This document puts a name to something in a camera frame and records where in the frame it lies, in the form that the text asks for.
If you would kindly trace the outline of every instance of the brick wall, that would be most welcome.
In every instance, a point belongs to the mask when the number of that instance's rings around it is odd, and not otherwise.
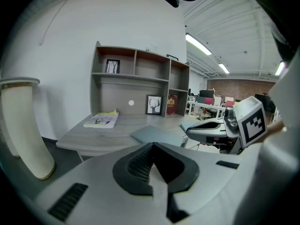
[[[255,94],[269,93],[274,82],[263,82],[241,79],[207,80],[207,89],[215,89],[215,94],[244,100]]]

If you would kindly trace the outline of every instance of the picture frame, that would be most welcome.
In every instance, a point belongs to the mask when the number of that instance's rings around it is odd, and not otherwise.
[[[146,114],[161,115],[163,107],[163,97],[160,95],[147,95]]]
[[[107,59],[105,73],[120,73],[120,60]]]

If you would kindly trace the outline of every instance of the black vent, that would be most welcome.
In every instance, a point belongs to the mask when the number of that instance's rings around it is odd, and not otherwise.
[[[87,185],[81,183],[73,184],[72,187],[70,187],[67,192],[65,192],[64,195],[48,210],[48,213],[64,222],[87,188]]]
[[[237,163],[230,163],[230,162],[226,162],[226,161],[222,161],[222,160],[218,161],[216,164],[220,165],[220,166],[224,166],[224,167],[233,168],[233,169],[238,169],[238,167],[239,167],[239,164],[237,164]]]
[[[137,179],[147,182],[153,165],[152,147],[133,157],[128,163],[128,172]]]

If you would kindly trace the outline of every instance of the red chair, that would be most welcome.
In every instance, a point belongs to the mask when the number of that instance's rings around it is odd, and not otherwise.
[[[226,107],[233,107],[234,101],[226,101],[225,106]]]
[[[212,97],[206,97],[204,103],[207,104],[207,105],[213,105],[214,104],[214,99]]]

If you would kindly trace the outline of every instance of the book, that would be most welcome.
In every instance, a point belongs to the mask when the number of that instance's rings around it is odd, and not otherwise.
[[[167,105],[167,115],[175,114],[177,111],[178,99],[177,95],[169,95]]]
[[[112,112],[98,112],[83,126],[85,128],[113,128],[118,115],[119,113],[116,110]]]

